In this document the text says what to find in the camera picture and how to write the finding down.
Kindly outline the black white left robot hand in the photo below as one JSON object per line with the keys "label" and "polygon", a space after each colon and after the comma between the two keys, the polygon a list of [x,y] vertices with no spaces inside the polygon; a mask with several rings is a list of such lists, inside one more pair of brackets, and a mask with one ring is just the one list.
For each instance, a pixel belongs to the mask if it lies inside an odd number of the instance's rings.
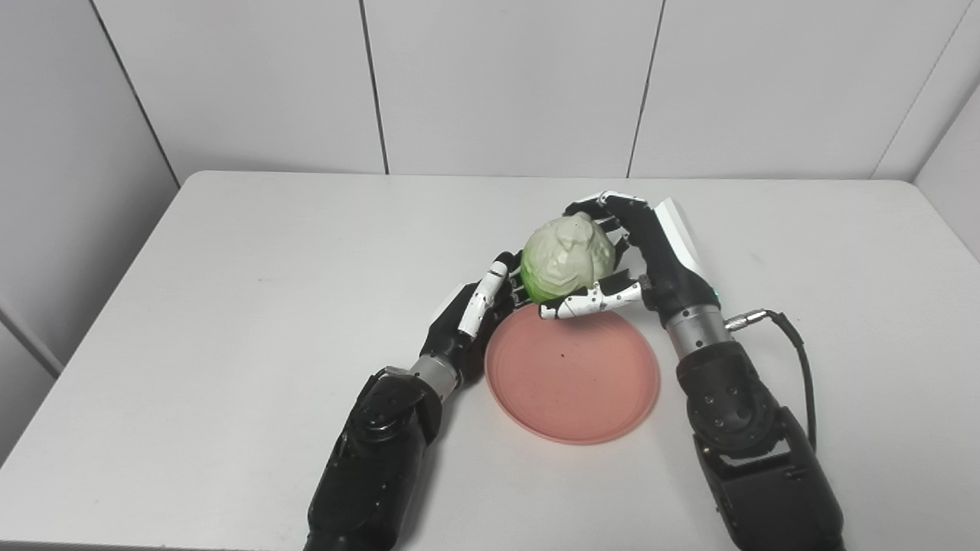
{"label": "black white left robot hand", "polygon": [[478,282],[464,285],[428,328],[421,356],[447,360],[466,385],[479,376],[490,336],[530,302],[521,276],[524,252],[497,255]]}

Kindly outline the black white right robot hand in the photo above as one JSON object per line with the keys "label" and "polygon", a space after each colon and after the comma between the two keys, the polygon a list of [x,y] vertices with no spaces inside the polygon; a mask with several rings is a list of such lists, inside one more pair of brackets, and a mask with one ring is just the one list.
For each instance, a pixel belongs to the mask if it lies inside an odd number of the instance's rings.
{"label": "black white right robot hand", "polygon": [[642,303],[657,312],[662,327],[697,316],[724,326],[720,299],[687,243],[682,216],[671,200],[653,207],[639,197],[604,191],[571,203],[564,213],[585,213],[604,227],[623,230],[617,254],[634,248],[646,268],[636,278],[627,271],[613,273],[545,301],[537,307],[540,318],[581,318]]}

